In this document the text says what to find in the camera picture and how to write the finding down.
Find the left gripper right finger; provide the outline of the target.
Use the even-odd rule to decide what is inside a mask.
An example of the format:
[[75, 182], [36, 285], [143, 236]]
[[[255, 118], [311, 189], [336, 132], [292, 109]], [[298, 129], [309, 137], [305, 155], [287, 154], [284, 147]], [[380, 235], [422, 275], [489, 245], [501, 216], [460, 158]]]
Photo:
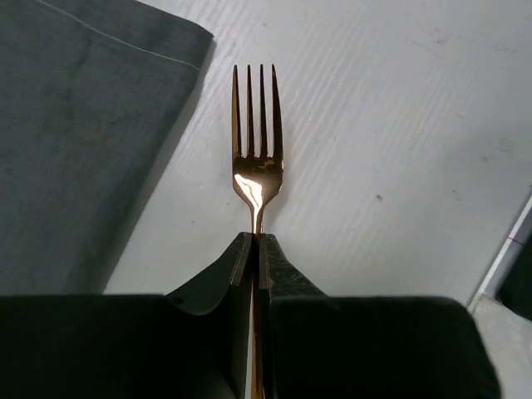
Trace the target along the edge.
[[438, 296], [333, 297], [259, 245], [263, 386], [268, 398], [498, 398], [474, 318]]

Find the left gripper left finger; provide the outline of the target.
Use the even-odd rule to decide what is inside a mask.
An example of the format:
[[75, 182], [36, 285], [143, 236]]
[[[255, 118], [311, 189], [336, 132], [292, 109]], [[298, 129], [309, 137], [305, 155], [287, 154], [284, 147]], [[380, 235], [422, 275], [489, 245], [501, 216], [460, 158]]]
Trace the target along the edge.
[[1, 300], [4, 398], [242, 398], [252, 236], [166, 295]]

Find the copper fork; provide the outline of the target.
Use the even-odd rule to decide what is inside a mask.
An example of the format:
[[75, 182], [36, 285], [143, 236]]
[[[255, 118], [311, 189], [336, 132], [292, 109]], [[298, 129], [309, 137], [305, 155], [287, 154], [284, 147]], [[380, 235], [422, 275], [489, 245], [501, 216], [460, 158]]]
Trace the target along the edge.
[[263, 234], [263, 218], [266, 205], [279, 194], [283, 186], [283, 124], [278, 89], [277, 72], [272, 70], [273, 152], [268, 153], [267, 112], [264, 85], [264, 69], [259, 68], [259, 138], [260, 152], [255, 153], [254, 109], [251, 68], [247, 68], [247, 150], [243, 150], [243, 135], [239, 101], [238, 68], [233, 69], [231, 131], [233, 188], [249, 207], [254, 249], [259, 255], [259, 243]]

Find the grey cloth placemat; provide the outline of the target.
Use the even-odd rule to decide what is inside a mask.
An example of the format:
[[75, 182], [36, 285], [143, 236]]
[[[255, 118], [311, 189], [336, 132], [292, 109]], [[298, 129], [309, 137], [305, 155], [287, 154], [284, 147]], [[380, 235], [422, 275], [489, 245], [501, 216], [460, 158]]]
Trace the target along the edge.
[[2, 294], [104, 287], [212, 40], [137, 1], [2, 2]]

